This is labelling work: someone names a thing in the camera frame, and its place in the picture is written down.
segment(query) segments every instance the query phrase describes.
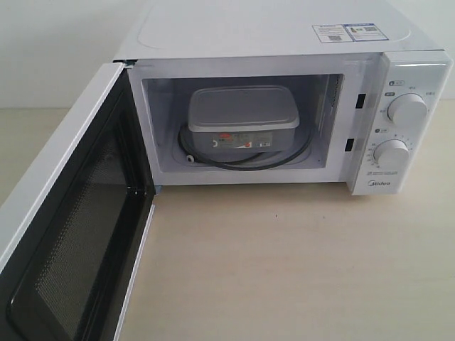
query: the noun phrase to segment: sticker on container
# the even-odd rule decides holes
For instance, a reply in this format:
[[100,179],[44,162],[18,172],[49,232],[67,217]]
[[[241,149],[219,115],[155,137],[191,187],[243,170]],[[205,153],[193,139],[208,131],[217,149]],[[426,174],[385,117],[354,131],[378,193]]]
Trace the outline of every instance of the sticker on container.
[[212,135],[213,148],[264,148],[272,145],[273,133],[219,133]]
[[389,40],[374,23],[348,23],[343,26],[354,41]]
[[344,25],[313,26],[321,43],[352,43],[354,40],[348,34]]

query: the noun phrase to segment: midea logo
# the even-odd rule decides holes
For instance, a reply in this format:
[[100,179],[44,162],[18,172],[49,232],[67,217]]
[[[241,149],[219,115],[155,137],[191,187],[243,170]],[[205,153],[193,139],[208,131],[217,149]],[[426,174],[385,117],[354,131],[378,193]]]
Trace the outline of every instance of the midea logo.
[[368,182],[368,185],[369,185],[370,187],[375,187],[375,186],[389,186],[390,183],[384,183],[384,182],[382,182],[382,181],[379,183],[379,182],[377,182],[376,180],[371,180],[371,181]]

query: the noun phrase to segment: timer knob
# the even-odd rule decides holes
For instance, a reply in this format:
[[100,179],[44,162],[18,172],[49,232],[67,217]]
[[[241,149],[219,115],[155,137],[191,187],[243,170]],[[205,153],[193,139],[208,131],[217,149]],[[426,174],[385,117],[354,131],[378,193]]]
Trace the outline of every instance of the timer knob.
[[380,144],[373,154],[381,168],[400,169],[406,166],[410,151],[401,140],[389,140]]
[[427,114],[427,104],[418,94],[404,94],[398,97],[387,111],[390,121],[401,127],[420,124]]

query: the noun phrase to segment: open microwave door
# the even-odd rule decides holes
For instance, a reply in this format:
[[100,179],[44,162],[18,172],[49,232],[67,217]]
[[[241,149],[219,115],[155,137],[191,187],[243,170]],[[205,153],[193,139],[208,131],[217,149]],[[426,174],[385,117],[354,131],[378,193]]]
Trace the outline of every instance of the open microwave door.
[[0,340],[112,340],[153,197],[127,71],[103,65],[0,208]]

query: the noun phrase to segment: white microwave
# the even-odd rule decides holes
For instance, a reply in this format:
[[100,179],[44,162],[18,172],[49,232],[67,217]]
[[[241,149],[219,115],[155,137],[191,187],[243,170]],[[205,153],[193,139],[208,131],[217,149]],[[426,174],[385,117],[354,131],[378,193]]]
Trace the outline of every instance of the white microwave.
[[151,2],[0,208],[0,340],[116,340],[160,186],[399,192],[451,66],[384,1]]

